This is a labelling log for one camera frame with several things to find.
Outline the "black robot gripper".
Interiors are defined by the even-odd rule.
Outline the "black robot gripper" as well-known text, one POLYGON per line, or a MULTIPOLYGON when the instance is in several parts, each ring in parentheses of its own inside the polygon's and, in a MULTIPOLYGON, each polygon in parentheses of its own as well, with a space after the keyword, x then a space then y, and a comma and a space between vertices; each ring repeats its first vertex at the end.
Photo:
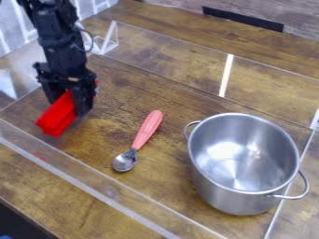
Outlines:
POLYGON ((34 69, 48 102, 54 104, 66 91, 72 92, 76 115, 84 116, 94 107, 99 90, 97 73, 86 66, 87 56, 82 40, 40 40, 46 61, 34 69))

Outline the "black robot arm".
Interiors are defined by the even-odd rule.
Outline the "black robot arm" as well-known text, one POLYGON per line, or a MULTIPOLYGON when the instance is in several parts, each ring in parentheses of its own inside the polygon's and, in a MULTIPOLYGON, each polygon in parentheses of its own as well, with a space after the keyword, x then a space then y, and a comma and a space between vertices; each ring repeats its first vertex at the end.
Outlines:
POLYGON ((78 116, 89 113, 98 90, 98 75, 87 64, 87 50, 76 25, 76 7, 70 0, 16 0, 38 31, 44 63, 36 62, 38 81, 48 101, 54 104, 66 91, 71 91, 78 116))

